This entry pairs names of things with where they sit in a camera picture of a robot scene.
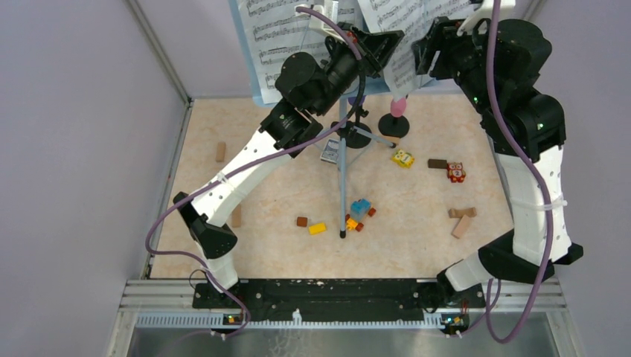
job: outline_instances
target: wooden peg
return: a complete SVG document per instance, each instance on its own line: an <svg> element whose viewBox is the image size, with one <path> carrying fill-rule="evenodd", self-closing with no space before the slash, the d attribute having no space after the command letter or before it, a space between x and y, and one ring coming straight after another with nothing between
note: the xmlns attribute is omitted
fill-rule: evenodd
<svg viewBox="0 0 631 357"><path fill-rule="evenodd" d="M438 158L430 158L427 160L427 167L430 169L443 169L447 170L447 160L440 160Z"/></svg>
<svg viewBox="0 0 631 357"><path fill-rule="evenodd" d="M451 208L449 210L449 218L462 218L463 216L475 217L478 215L478 210L475 207L465 208L463 210L456 210Z"/></svg>
<svg viewBox="0 0 631 357"><path fill-rule="evenodd" d="M458 224L455 226L454 230L452 231L452 235L458 239L462 238L462 236L464 236L464 234L467 232L467 230L469 229L469 226L471 226L471 217L469 216L462 216L462 218L460 218L460 221L458 222Z"/></svg>

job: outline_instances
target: lavender wall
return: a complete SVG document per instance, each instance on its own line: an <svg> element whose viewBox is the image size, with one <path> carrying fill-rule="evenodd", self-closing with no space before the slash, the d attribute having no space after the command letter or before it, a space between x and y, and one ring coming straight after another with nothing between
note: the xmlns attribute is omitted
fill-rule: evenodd
<svg viewBox="0 0 631 357"><path fill-rule="evenodd" d="M250 97L234 0L138 0L191 97Z"/></svg>
<svg viewBox="0 0 631 357"><path fill-rule="evenodd" d="M552 42L537 88L566 111L563 190L585 257L557 269L588 356L628 356L631 307L631 2L547 1L534 17Z"/></svg>
<svg viewBox="0 0 631 357"><path fill-rule="evenodd" d="M123 1L0 1L0 355L102 356L183 117Z"/></svg>

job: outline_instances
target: sheet music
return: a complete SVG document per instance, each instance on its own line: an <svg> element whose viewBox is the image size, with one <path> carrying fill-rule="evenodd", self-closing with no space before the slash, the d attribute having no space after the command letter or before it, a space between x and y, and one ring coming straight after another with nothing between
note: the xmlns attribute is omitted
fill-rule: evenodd
<svg viewBox="0 0 631 357"><path fill-rule="evenodd" d="M274 87L281 66L289 54L302 51L315 60L327 59L324 37L313 30L305 30L309 16L296 16L299 4L321 4L314 0L232 0L238 1L249 52L260 85L264 103L278 102L282 96ZM337 22L359 24L362 14L357 0L340 0Z"/></svg>
<svg viewBox="0 0 631 357"><path fill-rule="evenodd" d="M469 0L359 0L370 32L403 30L406 35L383 69L383 76L395 100L429 82L429 76L415 74L411 45L422 39L434 18L466 18L475 9Z"/></svg>

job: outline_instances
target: wooden block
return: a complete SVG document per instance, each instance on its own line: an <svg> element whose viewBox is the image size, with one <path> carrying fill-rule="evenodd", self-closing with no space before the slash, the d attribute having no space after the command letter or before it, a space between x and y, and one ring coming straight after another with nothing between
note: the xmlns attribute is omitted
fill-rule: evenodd
<svg viewBox="0 0 631 357"><path fill-rule="evenodd" d="M225 142L220 141L217 143L217 156L215 156L216 162L223 162L225 160Z"/></svg>
<svg viewBox="0 0 631 357"><path fill-rule="evenodd" d="M296 219L296 225L298 227L306 227L309 220L306 217L298 217Z"/></svg>
<svg viewBox="0 0 631 357"><path fill-rule="evenodd" d="M469 229L469 226L471 226L471 221L471 217L467 215L462 216L462 218L460 218L460 221L452 231L452 235L458 239L462 238L462 236L464 236L464 234L467 232L467 229Z"/></svg>
<svg viewBox="0 0 631 357"><path fill-rule="evenodd" d="M232 228L241 227L241 205L237 205L232 211Z"/></svg>
<svg viewBox="0 0 631 357"><path fill-rule="evenodd" d="M447 160L440 160L437 158L430 158L427 161L427 167L430 169L443 169L447 170Z"/></svg>
<svg viewBox="0 0 631 357"><path fill-rule="evenodd" d="M395 138L394 136L382 136L382 138L392 141L395 145L399 145L399 142L401 142L401 138Z"/></svg>
<svg viewBox="0 0 631 357"><path fill-rule="evenodd" d="M478 215L478 210L475 207L465 208L463 210L456 210L455 208L449 209L449 218L462 218L462 216L475 217Z"/></svg>

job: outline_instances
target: beige table surface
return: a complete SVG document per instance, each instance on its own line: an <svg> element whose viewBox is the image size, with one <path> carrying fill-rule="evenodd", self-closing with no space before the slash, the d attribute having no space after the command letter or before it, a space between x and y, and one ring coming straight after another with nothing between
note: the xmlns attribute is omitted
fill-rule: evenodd
<svg viewBox="0 0 631 357"><path fill-rule="evenodd" d="M365 101L371 113L363 121L377 134L390 100L370 96ZM196 100L171 197L205 184L243 148L268 113L246 98ZM318 121L326 128L337 115L336 106ZM513 223L487 136L465 96L411 96L406 117L411 130L400 148L416 158L411 169L390 161L393 149L373 144L348 170L349 204L366 198L377 209L361 233L339 238L337 169L309 147L242 202L243 225L234 229L239 241L233 250L239 276L434 277L510 230ZM223 164L215 162L218 141L227 143ZM349 161L358 152L349 149ZM465 182L453 184L445 171L428 169L428 158L462 161ZM470 229L462 239L452 237L458 220L447 211L472 206L478 216ZM295 225L297 216L308 217L310 224L324 222L328 231L310 236ZM178 214L166 219L158 249L199 253ZM188 277L195 268L198 264L187 257L157 256L151 277Z"/></svg>

